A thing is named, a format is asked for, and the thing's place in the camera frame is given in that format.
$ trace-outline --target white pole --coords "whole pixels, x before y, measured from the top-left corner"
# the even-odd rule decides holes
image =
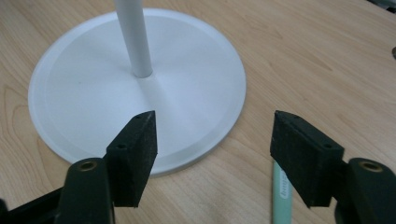
[[[136,77],[152,73],[142,0],[114,0],[125,45]]]

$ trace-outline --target teal pen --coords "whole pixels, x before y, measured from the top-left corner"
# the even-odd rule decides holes
[[[274,180],[273,180],[273,223],[291,223],[291,183],[285,172],[274,161]]]

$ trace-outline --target black object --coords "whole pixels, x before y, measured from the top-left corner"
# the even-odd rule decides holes
[[[0,200],[0,223],[114,223],[115,206],[137,207],[157,156],[155,112],[133,117],[103,159],[74,163],[62,189],[11,211]]]
[[[329,206],[337,223],[396,223],[396,177],[366,159],[342,161],[344,148],[306,120],[276,111],[271,155],[304,203]]]

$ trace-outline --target white disc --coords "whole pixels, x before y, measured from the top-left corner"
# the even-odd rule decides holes
[[[137,78],[115,12],[58,39],[32,75],[29,110],[46,144],[70,162],[103,157],[135,115],[155,110],[159,154],[152,175],[202,158],[235,124],[246,76],[230,42],[210,25],[144,9],[153,74]]]

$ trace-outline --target wooden table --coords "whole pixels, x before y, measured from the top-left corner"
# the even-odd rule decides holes
[[[396,171],[396,16],[364,0],[145,0],[191,14],[225,34],[247,73],[244,110],[202,161],[152,178],[139,208],[118,223],[269,223],[275,110],[300,115],[346,148]],[[46,49],[111,0],[0,1],[0,198],[15,208],[61,187],[68,162],[38,136],[28,87]],[[334,223],[304,206],[293,223]]]

